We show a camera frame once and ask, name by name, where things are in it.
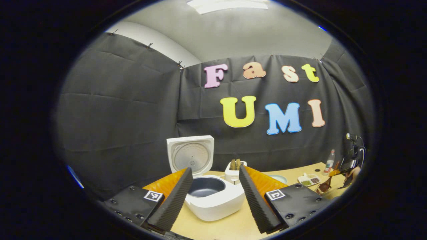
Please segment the bottle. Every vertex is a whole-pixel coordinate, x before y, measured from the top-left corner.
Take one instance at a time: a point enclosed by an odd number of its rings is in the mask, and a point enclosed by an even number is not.
[[[328,160],[326,161],[325,170],[323,170],[323,176],[327,176],[332,168],[333,162],[335,161],[335,150],[332,149],[332,151],[329,154]]]

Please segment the ceiling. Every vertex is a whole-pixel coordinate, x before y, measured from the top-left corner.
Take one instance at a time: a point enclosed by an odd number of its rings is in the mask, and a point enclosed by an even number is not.
[[[320,59],[332,37],[280,3],[200,15],[186,0],[163,0],[123,21],[169,37],[202,62],[233,56],[283,54]]]

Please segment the wooden table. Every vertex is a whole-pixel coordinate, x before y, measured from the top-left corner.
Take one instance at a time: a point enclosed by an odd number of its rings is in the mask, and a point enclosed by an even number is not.
[[[321,179],[318,184],[309,187],[309,189],[314,191],[320,183],[328,179],[328,176],[322,175],[324,168],[325,164],[320,162],[305,167],[264,173],[267,175],[281,175],[285,177],[287,179],[287,185],[298,183],[298,177],[302,176],[304,173],[307,175],[314,173]],[[208,171],[205,175],[223,176],[224,172]],[[324,197],[332,199],[336,196],[340,196],[347,189],[337,189],[343,186],[344,179],[343,175],[334,176],[331,180],[332,189],[329,190]],[[239,211],[213,222],[200,220],[184,204],[171,231],[195,240],[258,240],[276,233],[260,234],[246,198]]]

